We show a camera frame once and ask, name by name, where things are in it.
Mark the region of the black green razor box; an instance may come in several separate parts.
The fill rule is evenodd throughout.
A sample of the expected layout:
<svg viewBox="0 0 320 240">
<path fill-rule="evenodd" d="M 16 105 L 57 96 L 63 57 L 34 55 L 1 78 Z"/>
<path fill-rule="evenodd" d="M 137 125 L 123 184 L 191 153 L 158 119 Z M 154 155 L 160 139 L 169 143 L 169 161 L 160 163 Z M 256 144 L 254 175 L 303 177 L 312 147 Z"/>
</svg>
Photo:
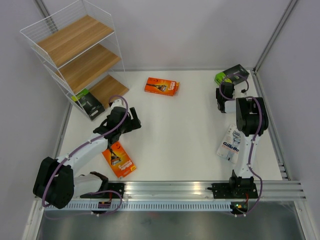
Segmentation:
<svg viewBox="0 0 320 240">
<path fill-rule="evenodd" d="M 249 72 L 241 65 L 237 64 L 230 67 L 220 73 L 217 73 L 214 77 L 214 82 L 219 86 L 222 81 L 227 83 L 233 83 L 238 85 L 249 77 Z"/>
<path fill-rule="evenodd" d="M 86 88 L 72 95 L 71 99 L 85 111 L 91 121 L 105 111 L 103 104 Z"/>
</svg>

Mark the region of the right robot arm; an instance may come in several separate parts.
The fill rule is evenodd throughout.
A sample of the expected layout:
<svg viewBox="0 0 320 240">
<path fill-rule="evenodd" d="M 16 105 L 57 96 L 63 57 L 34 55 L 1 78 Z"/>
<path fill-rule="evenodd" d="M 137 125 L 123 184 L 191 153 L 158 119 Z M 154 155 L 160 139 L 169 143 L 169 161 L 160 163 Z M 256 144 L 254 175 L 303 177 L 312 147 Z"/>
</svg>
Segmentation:
<svg viewBox="0 0 320 240">
<path fill-rule="evenodd" d="M 247 190 L 241 180 L 261 179 L 253 171 L 255 155 L 263 133 L 268 129 L 269 118 L 262 97 L 234 97 L 235 86 L 231 82 L 221 82 L 216 89 L 218 110 L 223 114 L 235 114 L 236 129 L 240 133 L 237 161 L 232 170 L 228 192 L 235 198 L 241 197 Z"/>
</svg>

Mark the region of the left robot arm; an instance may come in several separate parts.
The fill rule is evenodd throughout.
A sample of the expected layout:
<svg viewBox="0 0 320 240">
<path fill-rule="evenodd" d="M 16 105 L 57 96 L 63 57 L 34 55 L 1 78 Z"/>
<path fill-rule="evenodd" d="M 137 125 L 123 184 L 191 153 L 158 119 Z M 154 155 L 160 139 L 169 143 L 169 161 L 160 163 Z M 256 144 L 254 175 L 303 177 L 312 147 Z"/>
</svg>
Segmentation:
<svg viewBox="0 0 320 240">
<path fill-rule="evenodd" d="M 106 119 L 93 134 L 73 152 L 58 158 L 42 160 L 33 187 L 33 194 L 41 198 L 47 208 L 63 209 L 76 197 L 96 195 L 104 198 L 109 193 L 109 179 L 97 171 L 87 175 L 76 173 L 92 158 L 110 150 L 121 135 L 141 128 L 141 121 L 134 107 L 113 107 Z"/>
</svg>

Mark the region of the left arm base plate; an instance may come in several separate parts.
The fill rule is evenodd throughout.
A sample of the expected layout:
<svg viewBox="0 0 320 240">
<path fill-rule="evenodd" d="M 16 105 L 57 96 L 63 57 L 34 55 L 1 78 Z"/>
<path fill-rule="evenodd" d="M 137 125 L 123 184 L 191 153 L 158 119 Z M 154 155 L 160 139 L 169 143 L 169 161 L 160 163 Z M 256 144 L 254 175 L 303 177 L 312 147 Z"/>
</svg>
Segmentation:
<svg viewBox="0 0 320 240">
<path fill-rule="evenodd" d="M 80 196 L 80 198 L 81 199 L 120 199 L 120 197 L 116 193 L 111 191 L 117 192 L 118 194 L 120 194 L 121 197 L 123 197 L 125 192 L 125 184 L 120 182 L 108 182 L 103 184 L 103 186 L 101 186 L 99 190 L 96 191 L 99 193 L 83 194 Z"/>
</svg>

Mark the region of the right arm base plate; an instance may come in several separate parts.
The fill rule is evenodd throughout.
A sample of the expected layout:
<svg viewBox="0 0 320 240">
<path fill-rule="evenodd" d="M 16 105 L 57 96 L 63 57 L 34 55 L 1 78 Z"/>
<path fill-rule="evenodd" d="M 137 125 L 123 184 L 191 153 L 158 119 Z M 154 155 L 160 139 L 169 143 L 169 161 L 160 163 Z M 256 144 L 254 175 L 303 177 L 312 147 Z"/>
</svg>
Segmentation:
<svg viewBox="0 0 320 240">
<path fill-rule="evenodd" d="M 212 183 L 207 188 L 212 192 L 214 199 L 257 199 L 259 194 L 256 188 L 256 184 L 253 184 L 253 188 L 237 188 L 230 187 L 228 183 Z"/>
</svg>

